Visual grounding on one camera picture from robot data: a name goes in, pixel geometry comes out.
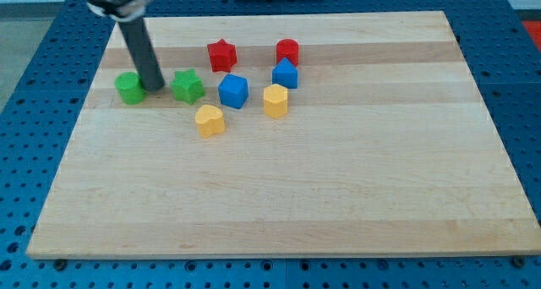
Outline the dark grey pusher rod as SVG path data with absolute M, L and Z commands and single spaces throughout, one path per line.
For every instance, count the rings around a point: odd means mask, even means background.
M 142 87 L 147 92 L 160 91 L 164 85 L 160 65 L 142 17 L 128 22 L 119 22 L 119 29 L 140 76 Z

